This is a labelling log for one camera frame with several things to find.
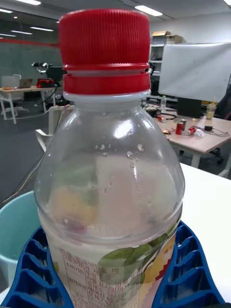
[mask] bottle neck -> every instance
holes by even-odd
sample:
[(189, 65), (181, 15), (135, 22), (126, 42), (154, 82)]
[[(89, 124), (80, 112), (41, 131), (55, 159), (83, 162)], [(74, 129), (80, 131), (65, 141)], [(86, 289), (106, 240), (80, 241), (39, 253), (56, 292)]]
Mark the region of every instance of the bottle neck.
[(150, 93), (145, 92), (116, 95), (77, 95), (64, 92), (64, 98), (74, 102), (77, 108), (89, 110), (128, 110), (139, 105)]

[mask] white table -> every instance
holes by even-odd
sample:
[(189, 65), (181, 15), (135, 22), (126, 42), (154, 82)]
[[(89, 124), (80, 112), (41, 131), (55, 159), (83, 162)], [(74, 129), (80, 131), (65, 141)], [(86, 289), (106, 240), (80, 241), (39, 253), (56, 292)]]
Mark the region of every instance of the white table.
[[(16, 89), (11, 89), (11, 90), (4, 90), (3, 88), (0, 88), (0, 103), (1, 103), (4, 120), (7, 120), (4, 102), (9, 102), (11, 113), (12, 113), (12, 118), (13, 118), (13, 123), (16, 124), (16, 117), (15, 117), (15, 112), (13, 108), (13, 100), (12, 100), (13, 93), (40, 92), (42, 101), (43, 101), (43, 110), (44, 110), (44, 113), (46, 113), (47, 110), (46, 110), (46, 102), (45, 102), (45, 91), (48, 91), (48, 90), (55, 91), (55, 88), (36, 88), (36, 86), (32, 86), (30, 88), (23, 88), (23, 89), (16, 88)], [(52, 98), (53, 98), (53, 105), (55, 106), (56, 105), (55, 93), (53, 93)]]
[(231, 302), (231, 180), (181, 166), (186, 181), (181, 219), (198, 237), (220, 294)]
[[(176, 111), (166, 111), (168, 114), (173, 116), (177, 116)], [(192, 136), (185, 136), (185, 135), (176, 135), (175, 132), (172, 132), (171, 135), (168, 135), (167, 138), (169, 139), (170, 143), (173, 146), (177, 146), (179, 150), (183, 150), (185, 152), (191, 153), (192, 156), (192, 163), (191, 166), (198, 168), (201, 155), (207, 154), (210, 151), (220, 147), (221, 145), (228, 143), (231, 141), (231, 121), (213, 118), (212, 120), (206, 120), (206, 117), (202, 117), (193, 121), (192, 118), (186, 119), (186, 129), (190, 128), (191, 126), (198, 126), (204, 128), (205, 125), (212, 126), (213, 128), (217, 128), (223, 132), (228, 132), (229, 135), (225, 137), (219, 137), (215, 135), (205, 134), (204, 138)], [(173, 120), (166, 120), (164, 123), (158, 121), (154, 118), (154, 122), (161, 128), (176, 128), (177, 123)], [(219, 174), (221, 177), (227, 177), (229, 174), (229, 170), (231, 168), (231, 154), (228, 158), (226, 163), (225, 169)]]

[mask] table leg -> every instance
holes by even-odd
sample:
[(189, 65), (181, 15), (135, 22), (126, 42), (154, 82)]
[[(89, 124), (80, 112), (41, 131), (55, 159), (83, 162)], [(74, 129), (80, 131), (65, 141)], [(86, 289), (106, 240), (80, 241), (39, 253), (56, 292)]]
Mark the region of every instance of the table leg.
[(42, 97), (42, 101), (43, 101), (43, 110), (44, 110), (44, 113), (46, 114), (47, 113), (47, 109), (46, 109), (46, 102), (45, 102), (45, 93), (44, 91), (41, 91), (41, 97)]
[(225, 169), (224, 169), (221, 173), (219, 173), (218, 175), (219, 175), (220, 177), (227, 178), (230, 169), (231, 169), (231, 153), (230, 153), (230, 156), (229, 156), (229, 158), (228, 158), (228, 160), (227, 160)]
[(4, 101), (3, 101), (1, 96), (0, 96), (0, 103), (1, 103), (2, 113), (3, 113), (3, 119), (6, 120), (6, 111), (5, 111), (5, 107), (4, 107)]
[(55, 93), (52, 95), (52, 97), (53, 97), (53, 105), (55, 107), (56, 106)]
[(201, 159), (200, 154), (193, 154), (191, 166), (194, 167), (194, 168), (198, 168), (199, 163), (200, 163), (200, 159)]
[(11, 106), (11, 113), (12, 113), (12, 117), (13, 117), (13, 123), (16, 124), (16, 118), (15, 118), (15, 113), (14, 113), (14, 108), (13, 108), (13, 100), (12, 100), (11, 93), (9, 93), (9, 103), (10, 103), (10, 106)]

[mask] plastic bottle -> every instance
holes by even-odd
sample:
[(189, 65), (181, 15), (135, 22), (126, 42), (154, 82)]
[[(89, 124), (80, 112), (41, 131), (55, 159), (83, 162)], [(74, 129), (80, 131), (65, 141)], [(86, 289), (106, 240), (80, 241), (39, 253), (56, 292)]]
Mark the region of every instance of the plastic bottle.
[(47, 147), (35, 186), (54, 266), (75, 307), (151, 308), (185, 182), (139, 105), (150, 88), (148, 18), (70, 13), (60, 42), (64, 97), (76, 108)]
[(161, 113), (166, 112), (166, 103), (167, 103), (167, 101), (166, 101), (166, 96), (163, 95), (163, 96), (162, 96), (162, 99), (161, 99), (161, 101), (160, 101)]

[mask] wall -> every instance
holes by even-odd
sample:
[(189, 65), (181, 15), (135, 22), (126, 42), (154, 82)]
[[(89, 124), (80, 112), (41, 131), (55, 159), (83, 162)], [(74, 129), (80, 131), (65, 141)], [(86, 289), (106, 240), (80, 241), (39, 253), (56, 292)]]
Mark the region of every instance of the wall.
[[(33, 35), (12, 33), (11, 30), (33, 32)], [(0, 39), (0, 76), (12, 76), (20, 74), (23, 79), (32, 78), (35, 85), (38, 78), (46, 78), (46, 74), (39, 75), (31, 65), (34, 62), (50, 63), (54, 66), (62, 65), (62, 59), (58, 48), (50, 46), (17, 44), (14, 40), (31, 41), (34, 43), (54, 44), (57, 41), (57, 33), (33, 30), (30, 25), (0, 20), (0, 33), (16, 34), (16, 37), (5, 37), (12, 42), (5, 42)]]
[(155, 22), (150, 24), (154, 31), (170, 31), (178, 34), (187, 43), (227, 43), (231, 42), (231, 13), (211, 14)]

